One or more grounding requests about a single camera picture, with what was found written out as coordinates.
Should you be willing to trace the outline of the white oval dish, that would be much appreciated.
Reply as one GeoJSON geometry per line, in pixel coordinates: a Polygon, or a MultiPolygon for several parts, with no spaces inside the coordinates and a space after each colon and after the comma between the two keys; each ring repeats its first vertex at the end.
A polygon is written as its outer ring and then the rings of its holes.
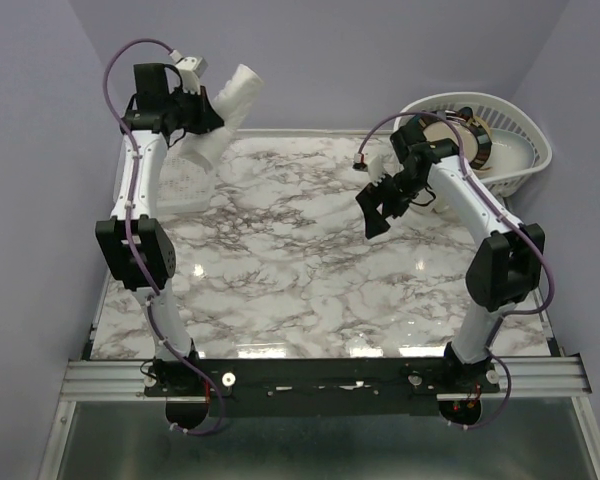
{"type": "Polygon", "coordinates": [[[491,153],[485,164],[488,176],[514,174],[533,166],[534,151],[529,141],[509,131],[491,131],[491,153]]]}

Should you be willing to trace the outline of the white round dish basket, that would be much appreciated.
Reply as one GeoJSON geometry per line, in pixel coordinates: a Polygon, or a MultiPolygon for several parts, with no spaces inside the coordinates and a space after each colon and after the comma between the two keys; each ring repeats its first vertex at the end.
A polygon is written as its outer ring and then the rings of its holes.
{"type": "Polygon", "coordinates": [[[495,196],[512,196],[532,175],[547,169],[552,148],[539,127],[521,109],[500,97],[479,92],[449,92],[416,100],[406,111],[472,109],[484,122],[491,154],[476,174],[495,196]]]}

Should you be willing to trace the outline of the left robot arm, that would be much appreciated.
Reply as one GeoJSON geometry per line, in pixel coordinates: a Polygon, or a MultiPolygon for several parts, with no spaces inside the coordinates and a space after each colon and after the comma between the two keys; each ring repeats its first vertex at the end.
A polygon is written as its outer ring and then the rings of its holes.
{"type": "Polygon", "coordinates": [[[157,218],[157,191],[172,134],[206,134],[224,124],[200,83],[205,67],[201,57],[135,65],[136,91],[116,118],[123,135],[120,192],[109,219],[95,226],[111,275],[132,293],[149,324],[155,378],[168,371],[168,384],[181,395],[200,387],[202,372],[172,291],[176,253],[157,218]]]}

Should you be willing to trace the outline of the white printed t shirt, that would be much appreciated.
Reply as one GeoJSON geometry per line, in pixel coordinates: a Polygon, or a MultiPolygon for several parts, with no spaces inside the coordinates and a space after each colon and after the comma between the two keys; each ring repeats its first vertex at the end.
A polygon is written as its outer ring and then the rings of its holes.
{"type": "Polygon", "coordinates": [[[224,120],[224,125],[211,133],[187,134],[180,143],[178,157],[206,171],[216,168],[250,113],[263,85],[263,80],[255,71],[239,64],[232,78],[211,102],[215,112],[224,120]]]}

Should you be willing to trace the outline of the striped rim plate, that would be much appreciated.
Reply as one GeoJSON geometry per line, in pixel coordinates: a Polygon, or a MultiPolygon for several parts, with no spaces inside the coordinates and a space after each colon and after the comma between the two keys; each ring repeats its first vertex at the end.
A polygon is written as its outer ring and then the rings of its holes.
{"type": "Polygon", "coordinates": [[[466,106],[459,110],[437,110],[433,111],[433,114],[438,119],[416,115],[408,120],[406,125],[414,127],[429,142],[450,139],[457,144],[455,133],[442,121],[442,118],[446,119],[459,133],[470,167],[473,170],[486,169],[492,150],[491,131],[488,125],[474,114],[473,109],[466,106]]]}

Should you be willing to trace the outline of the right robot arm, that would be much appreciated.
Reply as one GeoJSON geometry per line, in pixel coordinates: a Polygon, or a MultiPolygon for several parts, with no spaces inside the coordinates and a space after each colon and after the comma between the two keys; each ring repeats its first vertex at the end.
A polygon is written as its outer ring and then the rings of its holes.
{"type": "Polygon", "coordinates": [[[460,392],[476,380],[475,367],[488,360],[505,316],[538,287],[545,234],[539,225],[511,214],[479,181],[464,157],[459,133],[430,141],[416,127],[404,125],[390,142],[401,166],[394,175],[381,161],[367,161],[362,150],[354,156],[354,169],[369,176],[356,197],[366,238],[387,232],[390,219],[402,216],[430,188],[458,215],[477,247],[465,275],[470,308],[439,370],[442,384],[460,392]]]}

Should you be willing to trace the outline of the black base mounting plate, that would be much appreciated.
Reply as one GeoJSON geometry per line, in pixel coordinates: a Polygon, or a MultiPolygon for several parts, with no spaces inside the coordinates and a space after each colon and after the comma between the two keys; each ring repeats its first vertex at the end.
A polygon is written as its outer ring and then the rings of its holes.
{"type": "Polygon", "coordinates": [[[144,362],[144,394],[165,400],[171,430],[212,435],[239,418],[443,415],[475,425],[500,390],[492,359],[441,357],[200,359],[144,362]]]}

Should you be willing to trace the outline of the aluminium rail frame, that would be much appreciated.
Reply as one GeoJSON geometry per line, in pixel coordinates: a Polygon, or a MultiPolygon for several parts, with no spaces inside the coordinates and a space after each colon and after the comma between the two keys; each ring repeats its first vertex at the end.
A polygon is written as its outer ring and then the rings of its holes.
{"type": "MultiPolygon", "coordinates": [[[[458,276],[385,275],[371,280],[211,277],[174,281],[186,325],[212,359],[290,360],[433,357],[458,332],[468,306],[458,276]]],[[[573,394],[577,424],[600,476],[600,423],[575,381],[555,369],[575,347],[565,340],[563,305],[507,321],[495,349],[512,366],[538,364],[544,394],[573,394]]],[[[139,400],[140,365],[151,348],[137,303],[107,281],[84,355],[68,364],[63,402],[139,400]]]]}

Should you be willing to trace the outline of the white rectangular perforated basket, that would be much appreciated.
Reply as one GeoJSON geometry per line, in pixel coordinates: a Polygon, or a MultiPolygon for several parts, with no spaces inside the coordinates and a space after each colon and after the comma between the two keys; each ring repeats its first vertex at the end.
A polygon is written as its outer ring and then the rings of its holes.
{"type": "Polygon", "coordinates": [[[185,136],[173,146],[167,145],[164,135],[150,130],[122,137],[113,217],[122,220],[128,210],[136,219],[142,214],[158,217],[209,207],[219,165],[206,171],[179,158],[185,136]]]}

